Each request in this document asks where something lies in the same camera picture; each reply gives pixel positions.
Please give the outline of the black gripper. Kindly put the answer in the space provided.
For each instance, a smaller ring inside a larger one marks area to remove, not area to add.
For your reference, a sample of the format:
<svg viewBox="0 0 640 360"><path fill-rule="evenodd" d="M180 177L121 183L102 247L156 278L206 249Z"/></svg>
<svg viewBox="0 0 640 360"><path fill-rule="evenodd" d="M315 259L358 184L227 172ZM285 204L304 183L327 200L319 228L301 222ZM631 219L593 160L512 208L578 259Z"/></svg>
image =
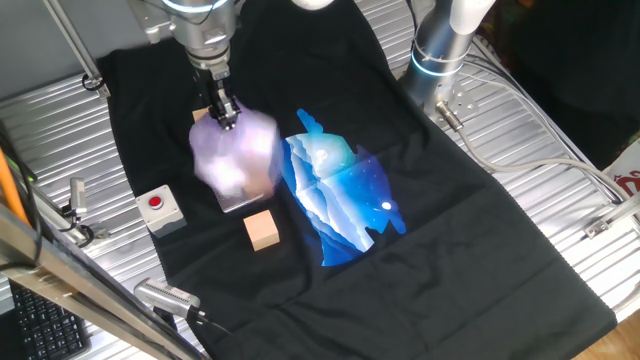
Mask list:
<svg viewBox="0 0 640 360"><path fill-rule="evenodd" d="M210 116L222 122L222 128L235 127L240 108L232 99L231 87L226 79L215 80L210 70L196 69L196 85L202 103Z"/></svg>

